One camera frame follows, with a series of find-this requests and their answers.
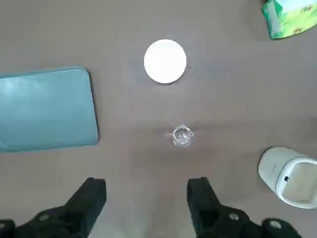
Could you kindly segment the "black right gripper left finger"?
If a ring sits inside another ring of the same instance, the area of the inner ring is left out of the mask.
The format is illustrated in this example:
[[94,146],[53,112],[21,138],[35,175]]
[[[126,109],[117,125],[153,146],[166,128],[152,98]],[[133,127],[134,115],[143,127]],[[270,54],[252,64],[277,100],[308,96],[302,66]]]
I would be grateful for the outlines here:
[[17,226],[1,219],[2,238],[87,238],[106,204],[106,181],[88,178],[62,206],[39,212]]

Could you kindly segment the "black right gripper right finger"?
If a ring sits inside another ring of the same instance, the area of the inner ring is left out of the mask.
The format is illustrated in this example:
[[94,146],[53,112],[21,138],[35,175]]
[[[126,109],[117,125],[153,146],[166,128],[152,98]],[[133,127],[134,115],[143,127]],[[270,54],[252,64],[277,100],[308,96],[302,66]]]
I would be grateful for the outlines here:
[[187,183],[187,203],[198,238],[300,238],[288,222],[266,218],[251,221],[242,210],[222,205],[207,178],[191,178]]

